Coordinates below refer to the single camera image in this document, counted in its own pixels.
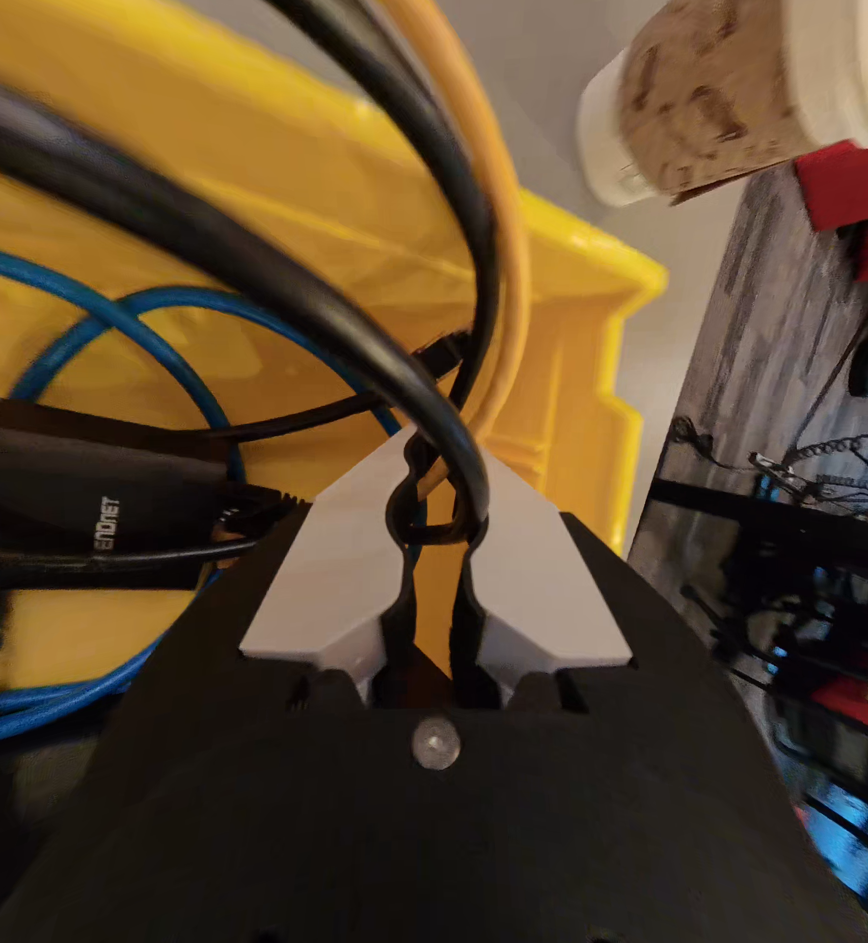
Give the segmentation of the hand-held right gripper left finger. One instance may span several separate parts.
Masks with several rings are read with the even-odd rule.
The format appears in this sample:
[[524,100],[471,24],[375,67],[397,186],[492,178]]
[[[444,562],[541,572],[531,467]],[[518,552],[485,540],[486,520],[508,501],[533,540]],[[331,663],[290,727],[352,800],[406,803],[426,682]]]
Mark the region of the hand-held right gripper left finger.
[[240,644],[249,658],[339,669],[366,700],[386,661],[382,616],[398,601],[405,557],[386,522],[407,477],[405,426],[320,492]]

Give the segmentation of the black network switch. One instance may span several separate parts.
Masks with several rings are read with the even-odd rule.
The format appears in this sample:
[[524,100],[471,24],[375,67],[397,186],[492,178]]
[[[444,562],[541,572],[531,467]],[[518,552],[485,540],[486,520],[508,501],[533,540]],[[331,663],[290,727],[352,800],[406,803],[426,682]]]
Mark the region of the black network switch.
[[216,540],[305,503],[246,483],[225,440],[0,400],[0,590],[192,590]]

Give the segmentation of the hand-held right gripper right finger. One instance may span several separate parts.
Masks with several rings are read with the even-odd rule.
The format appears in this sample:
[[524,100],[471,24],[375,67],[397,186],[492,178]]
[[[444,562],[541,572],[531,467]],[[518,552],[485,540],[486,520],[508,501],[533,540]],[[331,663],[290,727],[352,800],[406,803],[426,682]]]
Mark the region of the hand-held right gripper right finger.
[[522,679],[628,666],[623,632],[558,508],[489,452],[487,521],[470,542],[452,610],[459,705],[504,705]]

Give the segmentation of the paper coffee cup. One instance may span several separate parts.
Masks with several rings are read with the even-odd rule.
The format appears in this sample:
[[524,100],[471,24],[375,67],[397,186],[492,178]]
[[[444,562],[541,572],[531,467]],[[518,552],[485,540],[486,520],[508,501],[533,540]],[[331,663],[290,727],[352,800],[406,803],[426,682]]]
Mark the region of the paper coffee cup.
[[585,88],[576,138],[613,207],[868,149],[868,1],[669,2]]

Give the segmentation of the large yellow bin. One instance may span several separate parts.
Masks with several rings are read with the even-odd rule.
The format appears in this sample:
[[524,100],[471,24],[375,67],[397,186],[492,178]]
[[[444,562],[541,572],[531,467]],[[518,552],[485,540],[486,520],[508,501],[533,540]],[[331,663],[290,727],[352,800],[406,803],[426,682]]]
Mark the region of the large yellow bin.
[[[45,102],[285,247],[414,350],[467,326],[474,277],[460,230],[394,125],[175,2],[0,1],[0,83]],[[624,548],[640,415],[614,395],[625,320],[665,270],[521,191],[531,323],[486,448],[617,554]],[[108,298],[214,280],[73,207],[0,176],[0,250]],[[0,397],[82,314],[0,277]],[[221,313],[148,313],[228,419],[317,407],[349,390],[295,344]],[[42,398],[166,428],[204,425],[172,377],[110,331]],[[384,439],[369,416],[242,446],[253,485],[311,499]],[[177,619],[186,591],[16,591],[0,688],[95,679]]]

